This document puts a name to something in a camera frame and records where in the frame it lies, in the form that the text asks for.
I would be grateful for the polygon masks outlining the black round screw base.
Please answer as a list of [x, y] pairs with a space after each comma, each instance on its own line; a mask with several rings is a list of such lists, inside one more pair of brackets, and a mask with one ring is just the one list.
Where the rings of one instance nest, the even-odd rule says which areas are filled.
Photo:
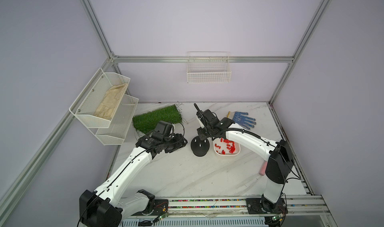
[[197, 157], [204, 157], [210, 149], [208, 140], [201, 140], [199, 137], [193, 138], [191, 141], [191, 150]]

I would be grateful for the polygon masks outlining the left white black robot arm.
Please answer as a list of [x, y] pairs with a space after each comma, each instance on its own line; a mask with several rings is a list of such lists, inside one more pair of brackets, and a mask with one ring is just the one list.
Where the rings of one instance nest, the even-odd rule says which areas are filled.
[[184, 134], [176, 134], [171, 123], [160, 121], [148, 135], [140, 137], [123, 164], [94, 191], [80, 196], [78, 224], [87, 227], [117, 227], [134, 214], [150, 215], [155, 209], [155, 195], [146, 190], [124, 198], [138, 173], [161, 152], [172, 153], [185, 147]]

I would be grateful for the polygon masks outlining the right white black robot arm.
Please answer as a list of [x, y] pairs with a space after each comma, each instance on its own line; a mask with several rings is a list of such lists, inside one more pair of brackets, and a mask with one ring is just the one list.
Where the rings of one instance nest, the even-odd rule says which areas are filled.
[[273, 142], [251, 132], [256, 120], [249, 118], [245, 112], [236, 112], [229, 118], [219, 120], [209, 109], [201, 111], [197, 104], [194, 106], [200, 124], [197, 129], [198, 136], [191, 143], [194, 155], [200, 157], [206, 154], [210, 147], [208, 139], [233, 141], [256, 153], [267, 162], [265, 170], [267, 184], [260, 199], [261, 211], [264, 213], [279, 211], [284, 204], [283, 189], [294, 166], [293, 154], [288, 143], [284, 140]]

